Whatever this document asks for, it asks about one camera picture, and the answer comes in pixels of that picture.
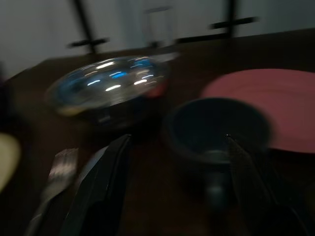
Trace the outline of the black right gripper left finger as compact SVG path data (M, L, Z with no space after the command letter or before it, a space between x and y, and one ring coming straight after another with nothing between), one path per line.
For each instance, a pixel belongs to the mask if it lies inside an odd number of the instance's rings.
M76 194L62 236L115 236L120 225L131 136L123 135L97 151L76 182Z

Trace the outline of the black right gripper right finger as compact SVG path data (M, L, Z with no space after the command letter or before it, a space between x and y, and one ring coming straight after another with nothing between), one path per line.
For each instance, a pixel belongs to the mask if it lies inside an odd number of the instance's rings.
M309 211L265 149L226 136L234 192L252 236L307 236Z

